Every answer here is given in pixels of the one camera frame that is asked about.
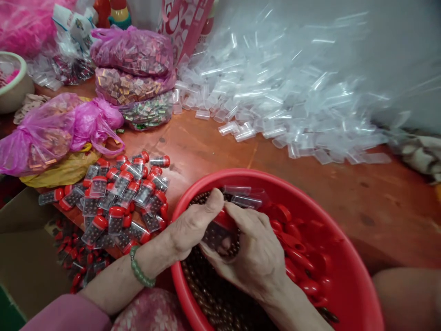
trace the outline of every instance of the white wall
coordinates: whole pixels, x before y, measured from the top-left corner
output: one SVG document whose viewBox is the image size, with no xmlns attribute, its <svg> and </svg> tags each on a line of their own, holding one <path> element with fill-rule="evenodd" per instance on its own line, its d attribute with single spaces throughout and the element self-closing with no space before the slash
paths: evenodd
<svg viewBox="0 0 441 331">
<path fill-rule="evenodd" d="M 369 10 L 371 34 L 356 49 L 357 61 L 345 71 L 362 73 L 378 91 L 405 91 L 441 75 L 441 1 L 439 0 L 280 0 L 284 7 L 280 24 L 320 23 L 354 12 Z M 161 1 L 129 0 L 141 27 L 155 29 Z M 241 0 L 241 6 L 258 6 L 268 0 Z M 220 0 L 215 26 L 221 25 L 237 0 Z M 441 79 L 428 87 L 441 86 Z M 410 99 L 401 98 L 396 108 L 411 110 L 408 127 L 441 134 L 441 89 Z M 385 123 L 393 111 L 375 115 Z"/>
</svg>

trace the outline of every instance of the yellow plastic bag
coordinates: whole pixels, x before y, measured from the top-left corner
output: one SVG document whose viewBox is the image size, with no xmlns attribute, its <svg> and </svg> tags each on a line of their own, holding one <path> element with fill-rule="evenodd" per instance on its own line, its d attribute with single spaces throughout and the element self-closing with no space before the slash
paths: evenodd
<svg viewBox="0 0 441 331">
<path fill-rule="evenodd" d="M 91 148 L 92 144 L 87 143 L 81 151 L 68 153 L 66 158 L 45 172 L 20 177 L 20 180 L 34 188 L 75 184 L 86 175 L 89 166 L 101 157 L 101 153 Z"/>
</svg>

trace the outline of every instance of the red plastic bowl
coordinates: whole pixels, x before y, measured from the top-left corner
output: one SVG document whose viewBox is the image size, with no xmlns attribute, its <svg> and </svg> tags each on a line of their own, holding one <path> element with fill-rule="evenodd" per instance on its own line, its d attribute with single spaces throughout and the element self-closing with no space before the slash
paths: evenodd
<svg viewBox="0 0 441 331">
<path fill-rule="evenodd" d="M 284 180 L 256 170 L 227 169 L 205 176 L 194 183 L 181 197 L 173 214 L 173 221 L 187 209 L 190 201 L 199 193 L 220 188 L 223 185 L 243 185 L 264 188 L 273 202 L 285 205 L 293 218 L 305 221 L 317 220 L 327 225 L 343 242 L 327 251 L 333 262 L 330 276 L 333 287 L 328 296 L 329 308 L 340 323 L 333 324 L 336 331 L 384 330 L 380 304 L 371 278 L 352 246 L 335 221 L 309 196 Z M 194 299 L 182 272 L 180 263 L 171 267 L 182 309 L 195 331 L 212 331 L 205 315 Z"/>
</svg>

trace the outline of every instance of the wooden table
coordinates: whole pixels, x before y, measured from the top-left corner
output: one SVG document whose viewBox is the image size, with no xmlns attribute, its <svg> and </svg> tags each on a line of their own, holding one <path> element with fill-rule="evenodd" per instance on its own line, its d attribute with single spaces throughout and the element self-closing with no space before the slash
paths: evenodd
<svg viewBox="0 0 441 331">
<path fill-rule="evenodd" d="M 94 89 L 94 81 L 89 80 L 56 93 L 42 88 L 37 92 L 95 97 Z M 275 148 L 261 135 L 237 143 L 232 136 L 222 137 L 218 126 L 212 120 L 195 119 L 188 111 L 154 131 L 126 128 L 121 135 L 128 156 L 143 149 L 170 156 L 172 164 L 165 171 L 171 178 L 170 215 L 180 196 L 201 177 L 225 168 L 257 169 L 292 183 L 316 200 L 351 239 L 371 273 L 392 266 L 441 268 L 441 213 L 435 191 L 386 146 L 370 152 L 389 154 L 390 164 L 321 165 L 313 157 L 292 160 L 286 149 Z M 66 214 L 76 223 L 82 221 L 79 211 Z"/>
</svg>

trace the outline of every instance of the cardboard box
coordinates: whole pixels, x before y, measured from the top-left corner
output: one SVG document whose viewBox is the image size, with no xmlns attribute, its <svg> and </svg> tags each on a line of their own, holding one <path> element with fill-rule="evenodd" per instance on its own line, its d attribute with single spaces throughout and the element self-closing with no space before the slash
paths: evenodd
<svg viewBox="0 0 441 331">
<path fill-rule="evenodd" d="M 57 215 L 55 207 L 38 205 L 33 188 L 0 210 L 0 284 L 26 319 L 71 287 L 67 271 L 57 264 L 54 239 L 44 229 Z"/>
</svg>

